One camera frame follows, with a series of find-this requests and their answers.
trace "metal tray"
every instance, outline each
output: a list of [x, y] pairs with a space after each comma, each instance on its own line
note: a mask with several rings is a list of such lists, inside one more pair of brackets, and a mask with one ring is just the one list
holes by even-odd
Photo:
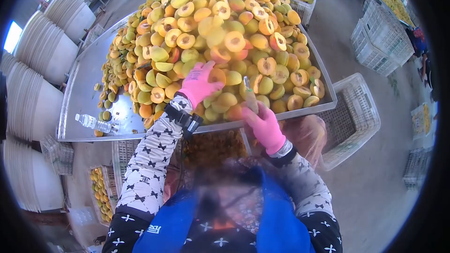
[[[117, 30], [126, 24], [130, 15], [113, 25], [77, 57], [76, 65], [70, 75], [67, 83], [68, 86], [64, 94], [59, 129], [57, 131], [57, 138], [59, 141], [132, 140], [141, 139], [145, 136], [143, 119], [140, 115], [133, 113], [131, 109], [131, 100], [129, 97], [122, 95], [123, 87], [121, 87], [113, 106], [109, 109], [112, 115], [110, 123], [118, 127], [117, 131], [113, 130], [109, 133], [109, 136], [97, 138], [94, 135], [93, 129], [83, 127], [75, 120], [75, 114], [88, 114], [97, 117], [99, 113], [97, 103], [100, 92], [94, 91], [94, 84], [100, 82], [102, 78], [102, 71], [99, 70], [99, 68], [105, 62], [106, 54], [108, 53], [111, 41], [116, 36]], [[328, 72], [313, 42], [303, 26], [298, 25], [298, 27], [308, 39], [311, 64], [316, 66], [322, 72], [320, 80], [325, 86], [325, 96], [316, 106], [277, 114], [276, 117], [278, 120], [312, 115], [321, 111], [331, 110], [336, 107], [338, 102]], [[218, 123], [201, 126], [195, 133], [228, 130], [243, 126], [243, 121]]]

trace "crate of apricots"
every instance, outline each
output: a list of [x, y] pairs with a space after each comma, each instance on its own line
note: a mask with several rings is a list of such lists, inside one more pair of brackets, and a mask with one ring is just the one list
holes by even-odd
[[97, 166], [89, 169], [92, 180], [92, 201], [100, 223], [109, 227], [117, 204], [114, 170], [111, 166]]
[[147, 0], [109, 47], [98, 108], [123, 87], [149, 129], [194, 65], [211, 60], [209, 81], [225, 87], [195, 108], [204, 125], [241, 119], [244, 76], [276, 114], [317, 105], [329, 87], [300, 23], [289, 0]]

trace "bottle label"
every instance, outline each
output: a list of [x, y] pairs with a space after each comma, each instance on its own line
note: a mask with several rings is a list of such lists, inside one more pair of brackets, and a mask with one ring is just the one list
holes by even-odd
[[95, 117], [89, 115], [89, 122], [87, 123], [87, 127], [94, 129], [95, 125], [97, 124], [97, 120]]

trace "plastic crate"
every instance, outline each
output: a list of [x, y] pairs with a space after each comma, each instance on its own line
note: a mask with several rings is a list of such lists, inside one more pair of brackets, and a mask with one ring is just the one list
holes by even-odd
[[312, 12], [315, 7], [315, 3], [317, 0], [314, 0], [312, 4], [303, 2], [301, 0], [290, 0], [292, 9], [297, 12], [300, 16], [301, 24], [307, 26], [309, 24], [309, 20], [311, 19]]
[[70, 143], [59, 142], [52, 135], [41, 140], [41, 150], [57, 175], [72, 175], [74, 152]]
[[[427, 103], [423, 103], [412, 110], [411, 120], [413, 123], [413, 140], [428, 136], [431, 130], [430, 106]], [[428, 131], [426, 131], [425, 123], [428, 123]]]
[[408, 161], [403, 174], [403, 182], [409, 190], [419, 190], [425, 181], [432, 148], [413, 149], [409, 151]]
[[374, 99], [360, 73], [353, 74], [333, 84], [333, 88], [337, 94], [343, 95], [356, 132], [322, 155], [320, 167], [324, 171], [335, 168], [349, 158], [381, 127], [381, 119]]
[[400, 66], [394, 59], [380, 49], [376, 48], [368, 38], [368, 34], [363, 27], [362, 20], [359, 20], [352, 33], [351, 41], [355, 49], [355, 56], [358, 62], [377, 73], [388, 76]]
[[120, 140], [112, 142], [112, 167], [114, 169], [114, 177], [116, 182], [117, 194], [122, 191], [127, 164], [132, 155], [135, 153], [140, 140]]
[[[111, 204], [111, 211], [114, 214], [116, 211], [116, 205], [119, 201], [119, 197], [117, 195], [117, 189], [116, 189], [116, 182], [114, 180], [114, 169], [112, 166], [94, 166], [88, 169], [88, 177], [90, 180], [90, 172], [91, 170], [95, 168], [102, 168], [102, 174], [103, 174], [103, 183], [105, 186], [106, 193], [109, 198], [109, 203]], [[92, 202], [94, 204], [95, 213], [97, 215], [98, 221], [100, 224], [104, 225], [105, 227], [109, 227], [109, 223], [104, 221], [101, 217], [101, 211], [97, 205], [97, 199], [94, 196], [94, 191], [91, 192]]]
[[362, 21], [374, 46], [391, 56], [400, 65], [411, 58], [414, 48], [393, 13], [371, 0]]

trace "hand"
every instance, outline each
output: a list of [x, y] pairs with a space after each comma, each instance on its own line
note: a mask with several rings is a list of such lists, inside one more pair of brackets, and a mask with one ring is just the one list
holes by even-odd
[[188, 97], [193, 109], [195, 109], [206, 97], [221, 90], [225, 85], [222, 82], [208, 82], [209, 73], [214, 65], [214, 61], [209, 61], [206, 64], [195, 64], [194, 68], [184, 80], [183, 86], [178, 91]]
[[243, 103], [242, 118], [252, 128], [255, 138], [266, 148], [266, 153], [273, 155], [284, 145], [286, 137], [281, 133], [274, 112], [261, 101], [257, 102], [258, 115]]

